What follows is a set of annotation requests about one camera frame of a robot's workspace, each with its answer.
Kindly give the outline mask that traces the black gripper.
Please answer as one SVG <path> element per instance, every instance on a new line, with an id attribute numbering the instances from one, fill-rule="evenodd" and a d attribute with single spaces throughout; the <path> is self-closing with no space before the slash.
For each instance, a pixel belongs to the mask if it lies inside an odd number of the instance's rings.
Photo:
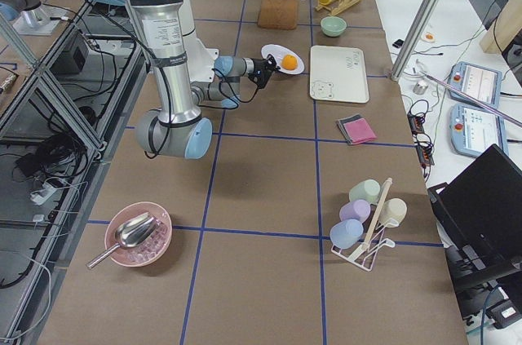
<path id="1" fill-rule="evenodd" d="M 267 76 L 281 70 L 273 55 L 268 55 L 267 59 L 252 59 L 252 61 L 254 63 L 252 75 L 254 76 Z"/>

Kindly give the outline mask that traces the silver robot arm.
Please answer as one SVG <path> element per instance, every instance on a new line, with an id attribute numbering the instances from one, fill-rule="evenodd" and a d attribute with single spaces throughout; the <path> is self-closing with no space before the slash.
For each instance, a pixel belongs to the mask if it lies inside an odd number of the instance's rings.
<path id="1" fill-rule="evenodd" d="M 203 157 L 212 124 L 202 116 L 200 103 L 229 99 L 238 104 L 242 76 L 263 88 L 279 69 L 272 55 L 238 58 L 206 48 L 195 33 L 190 0 L 91 1 L 125 7 L 148 56 L 161 106 L 139 120 L 136 138 L 151 156 Z"/>

